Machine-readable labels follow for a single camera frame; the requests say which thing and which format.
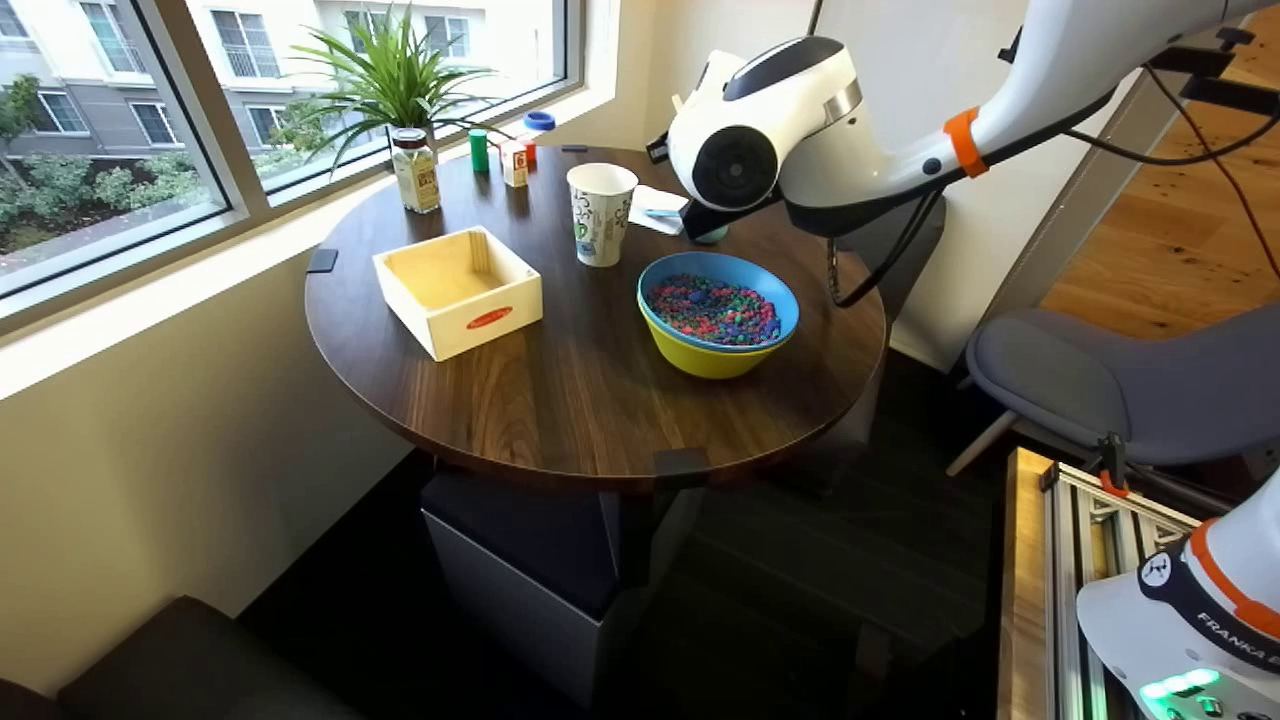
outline potted plant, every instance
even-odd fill
[[[447,43],[413,29],[413,11],[369,11],[352,23],[352,43],[311,32],[303,60],[327,66],[332,88],[284,111],[284,140],[325,151],[332,163],[361,140],[386,131],[405,206],[442,206],[435,128],[469,99],[459,84],[472,66],[447,63]]]

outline dark carpet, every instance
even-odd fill
[[[373,720],[991,716],[1010,443],[975,393],[887,354],[869,449],[718,487],[592,711],[447,601],[407,454],[240,622]]]

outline window sill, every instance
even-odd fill
[[[559,123],[579,120],[583,111],[609,102],[592,88],[566,92],[559,99],[545,102]],[[154,277],[126,281],[83,305],[74,305],[56,317],[33,321],[12,334],[0,334],[0,399],[36,387],[64,368],[78,368],[129,334],[142,334],[294,256],[315,249],[327,226],[352,210],[361,198],[392,184],[386,170],[369,170],[343,191],[327,191],[315,198],[299,198],[284,215],[245,226],[210,250],[191,250]]]

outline yellow bowl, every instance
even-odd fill
[[[706,334],[679,334],[677,323],[668,323],[657,308],[648,308],[648,291],[661,288],[673,277],[706,277],[712,284],[751,288],[775,308],[775,332],[759,342],[718,342]],[[775,347],[785,347],[799,327],[799,300],[796,291],[775,281],[767,266],[750,263],[741,256],[726,250],[673,250],[653,261],[637,281],[637,308],[648,323],[648,334],[657,352],[700,379],[733,379],[750,375],[757,364],[763,364]]]

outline plant pot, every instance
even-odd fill
[[[435,136],[426,128],[392,128],[392,168],[407,210],[442,206]]]

